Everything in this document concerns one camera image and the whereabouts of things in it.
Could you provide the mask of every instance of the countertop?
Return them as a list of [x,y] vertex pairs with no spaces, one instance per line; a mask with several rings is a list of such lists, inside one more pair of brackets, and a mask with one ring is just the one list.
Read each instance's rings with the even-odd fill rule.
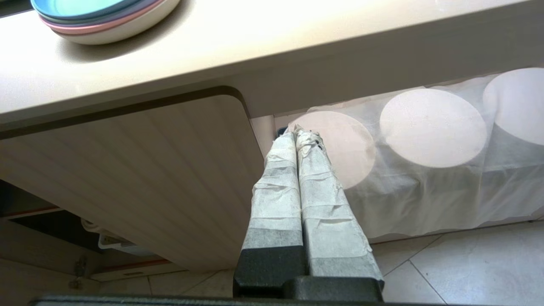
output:
[[317,46],[517,2],[525,1],[182,0],[158,26],[104,46],[65,41],[29,11],[0,19],[0,124],[149,98],[277,65],[295,50],[309,51],[296,59],[304,60]]

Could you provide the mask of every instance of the stacked plates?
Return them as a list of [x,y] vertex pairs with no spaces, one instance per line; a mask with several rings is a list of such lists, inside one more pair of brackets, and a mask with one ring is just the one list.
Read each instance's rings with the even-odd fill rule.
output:
[[84,45],[108,44],[141,33],[165,18],[180,0],[31,0],[43,23]]

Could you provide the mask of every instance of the cabinet door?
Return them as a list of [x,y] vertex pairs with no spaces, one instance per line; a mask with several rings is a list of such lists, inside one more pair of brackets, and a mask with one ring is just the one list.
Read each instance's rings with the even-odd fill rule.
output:
[[4,139],[0,178],[184,268],[234,267],[263,158],[239,99],[183,99]]

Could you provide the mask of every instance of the white tile floor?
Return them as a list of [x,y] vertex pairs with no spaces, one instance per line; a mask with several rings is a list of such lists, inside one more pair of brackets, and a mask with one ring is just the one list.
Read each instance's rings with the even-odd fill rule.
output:
[[[544,222],[373,245],[389,302],[543,305]],[[101,292],[230,297],[232,270],[102,283]]]

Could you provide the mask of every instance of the pink plate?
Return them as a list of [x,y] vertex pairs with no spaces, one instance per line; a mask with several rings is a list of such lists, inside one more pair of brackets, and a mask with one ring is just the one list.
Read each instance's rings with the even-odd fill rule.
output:
[[48,27],[50,27],[55,32],[63,33],[63,34],[71,34],[71,35],[81,35],[81,34],[90,34],[90,33],[96,33],[101,32],[107,29],[115,28],[119,25],[122,25],[123,23],[127,23],[131,20],[134,20],[141,15],[147,13],[148,11],[154,9],[159,4],[163,3],[166,0],[157,0],[155,3],[149,5],[146,8],[143,8],[139,11],[136,11],[130,15],[127,15],[123,18],[119,18],[116,20],[112,20],[105,23],[99,23],[97,25],[91,25],[91,26],[84,26],[84,27],[63,27],[60,25],[55,25],[52,23],[49,23],[45,18],[41,17],[41,20],[43,23],[45,23]]

